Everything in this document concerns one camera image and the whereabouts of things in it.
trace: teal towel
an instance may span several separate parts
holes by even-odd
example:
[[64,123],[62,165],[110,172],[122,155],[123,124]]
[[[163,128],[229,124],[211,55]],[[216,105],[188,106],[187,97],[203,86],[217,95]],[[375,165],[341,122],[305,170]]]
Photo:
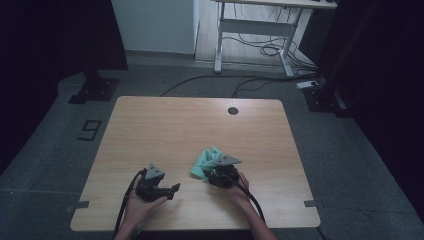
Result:
[[203,173],[203,170],[210,171],[212,167],[216,166],[215,160],[220,157],[222,157],[222,152],[217,147],[213,146],[211,149],[205,149],[200,153],[190,172],[206,182],[208,178]]

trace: hole in table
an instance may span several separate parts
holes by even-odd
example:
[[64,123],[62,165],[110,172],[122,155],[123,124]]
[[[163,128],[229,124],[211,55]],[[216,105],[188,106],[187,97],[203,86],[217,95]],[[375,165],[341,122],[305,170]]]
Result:
[[237,115],[237,113],[238,113],[238,109],[237,109],[237,108],[235,108],[235,107],[230,107],[230,108],[228,109],[228,113],[229,113],[229,114],[231,114],[231,115]]

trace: white desk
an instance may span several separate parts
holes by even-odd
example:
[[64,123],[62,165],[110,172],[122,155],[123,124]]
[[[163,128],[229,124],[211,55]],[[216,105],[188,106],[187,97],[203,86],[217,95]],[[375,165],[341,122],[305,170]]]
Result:
[[[289,77],[293,77],[294,74],[290,66],[288,52],[290,49],[291,42],[293,40],[293,36],[297,29],[297,25],[299,23],[299,19],[302,14],[302,10],[304,8],[335,9],[337,7],[337,4],[335,2],[328,3],[326,0],[321,0],[320,2],[316,2],[312,0],[214,0],[214,1],[218,3],[222,3],[221,15],[219,20],[218,45],[216,47],[216,54],[215,54],[215,72],[220,73],[222,68],[221,66],[222,65],[222,34],[224,32],[244,33],[244,34],[287,37],[288,39],[286,41],[286,44],[284,45],[283,51],[280,52],[280,58],[283,63],[284,70],[286,71],[286,74]],[[225,19],[224,17],[225,3],[286,6],[286,7],[299,8],[299,11],[297,11],[296,17],[291,23]]]

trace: human hand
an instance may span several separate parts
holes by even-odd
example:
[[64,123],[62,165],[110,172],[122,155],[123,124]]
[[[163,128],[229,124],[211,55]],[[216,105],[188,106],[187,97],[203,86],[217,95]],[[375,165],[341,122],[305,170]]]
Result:
[[132,191],[128,196],[127,206],[125,208],[125,215],[123,224],[129,224],[131,227],[135,228],[138,224],[140,224],[149,213],[156,208],[157,206],[163,204],[168,200],[167,197],[161,197],[156,199],[153,202],[145,202],[135,193],[135,188],[140,181],[141,176],[137,178],[134,185],[132,186]]
[[[246,190],[249,190],[249,181],[247,181],[246,177],[242,172],[239,172],[240,179],[239,184],[246,188]],[[227,189],[228,196],[230,199],[237,205],[241,206],[243,204],[249,203],[250,199],[249,197],[240,190],[237,186],[233,185],[230,188]]]

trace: table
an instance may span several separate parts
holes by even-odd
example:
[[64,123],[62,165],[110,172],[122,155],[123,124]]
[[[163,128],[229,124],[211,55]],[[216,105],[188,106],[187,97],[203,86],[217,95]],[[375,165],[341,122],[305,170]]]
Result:
[[[222,3],[219,28],[218,28],[218,44],[215,53],[215,72],[220,73],[222,68],[222,34],[228,33],[244,33],[244,34],[256,34],[256,35],[268,35],[268,36],[279,36],[287,37],[286,44],[284,45],[283,51],[280,52],[279,56],[283,63],[284,70],[288,77],[293,77],[293,71],[290,66],[290,59],[288,58],[288,52],[290,45],[293,40],[294,34],[299,23],[302,10],[304,8],[312,9],[335,9],[337,4],[333,1],[331,3],[321,0],[214,0],[218,3]],[[285,6],[298,8],[295,19],[291,23],[277,23],[277,22],[264,22],[264,21],[251,21],[242,19],[225,19],[225,3],[240,3],[240,4],[255,4],[255,5],[274,5],[274,6]]]
[[[229,114],[228,109],[238,109]],[[80,201],[74,231],[113,230],[134,175],[154,163],[160,187],[181,183],[174,199],[155,209],[144,230],[247,229],[226,193],[190,174],[201,151],[218,147],[242,163],[271,228],[317,227],[320,218],[284,108],[278,100],[120,97]]]

